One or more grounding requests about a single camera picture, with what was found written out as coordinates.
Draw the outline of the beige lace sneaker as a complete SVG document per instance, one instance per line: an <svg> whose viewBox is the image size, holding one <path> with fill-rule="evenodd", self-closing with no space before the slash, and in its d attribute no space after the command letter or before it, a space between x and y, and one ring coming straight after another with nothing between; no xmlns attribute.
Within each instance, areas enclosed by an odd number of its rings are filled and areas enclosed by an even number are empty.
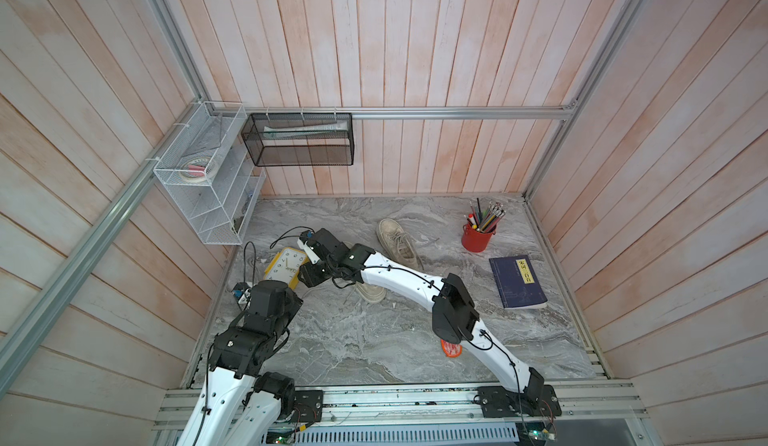
<svg viewBox="0 0 768 446"><path fill-rule="evenodd" d="M402 226L393 219L382 219L377 226L377 239L385 255L392 261L416 271L423 263Z"/></svg>
<svg viewBox="0 0 768 446"><path fill-rule="evenodd" d="M356 283L354 288L366 302L371 304L380 303L386 298L386 290L382 287Z"/></svg>

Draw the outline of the red insole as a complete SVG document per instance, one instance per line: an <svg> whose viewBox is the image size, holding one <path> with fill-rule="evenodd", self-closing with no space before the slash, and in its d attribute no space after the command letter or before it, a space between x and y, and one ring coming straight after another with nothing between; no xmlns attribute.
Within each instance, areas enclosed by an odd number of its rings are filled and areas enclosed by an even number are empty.
<svg viewBox="0 0 768 446"><path fill-rule="evenodd" d="M445 340L441 340L440 345L444 355L448 358L458 358L463 352L463 348L460 344L453 344Z"/></svg>

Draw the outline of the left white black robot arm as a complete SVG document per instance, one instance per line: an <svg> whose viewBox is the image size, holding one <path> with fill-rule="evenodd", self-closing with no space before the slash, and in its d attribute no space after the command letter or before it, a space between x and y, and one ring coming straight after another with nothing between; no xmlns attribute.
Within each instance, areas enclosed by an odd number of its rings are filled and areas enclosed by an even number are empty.
<svg viewBox="0 0 768 446"><path fill-rule="evenodd" d="M289 338L288 326L302 301L284 282L263 280L206 360L206 379L180 445L259 445L278 420L294 411L294 380L263 373Z"/></svg>

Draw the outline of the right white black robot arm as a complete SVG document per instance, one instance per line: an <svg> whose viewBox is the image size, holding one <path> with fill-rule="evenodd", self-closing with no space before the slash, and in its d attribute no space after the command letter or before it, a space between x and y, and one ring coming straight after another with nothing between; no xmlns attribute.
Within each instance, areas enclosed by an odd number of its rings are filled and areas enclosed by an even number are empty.
<svg viewBox="0 0 768 446"><path fill-rule="evenodd" d="M477 390L475 402L484 417L554 418L562 414L553 386L491 333L458 276L423 274L368 246L347 247L325 229L302 232L298 245L308 257L299 272L306 286L315 287L327 280L368 284L410 299L430 312L436 336L468 349L498 379L497 386Z"/></svg>

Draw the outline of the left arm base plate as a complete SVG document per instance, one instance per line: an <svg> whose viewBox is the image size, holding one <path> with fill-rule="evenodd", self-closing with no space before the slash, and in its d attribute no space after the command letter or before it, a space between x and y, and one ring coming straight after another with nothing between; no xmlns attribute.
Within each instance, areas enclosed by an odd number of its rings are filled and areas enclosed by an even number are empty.
<svg viewBox="0 0 768 446"><path fill-rule="evenodd" d="M322 419L324 391L299 390L278 396L281 402L278 422L292 422L310 426Z"/></svg>

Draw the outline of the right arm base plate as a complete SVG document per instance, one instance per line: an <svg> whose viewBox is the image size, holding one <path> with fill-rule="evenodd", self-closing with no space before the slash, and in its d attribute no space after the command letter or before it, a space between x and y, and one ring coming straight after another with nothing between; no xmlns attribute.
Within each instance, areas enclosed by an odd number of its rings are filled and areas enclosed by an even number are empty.
<svg viewBox="0 0 768 446"><path fill-rule="evenodd" d="M479 387L473 402L481 407L486 419L562 415L559 398L551 385L544 385L540 392L533 393L513 393L501 386Z"/></svg>

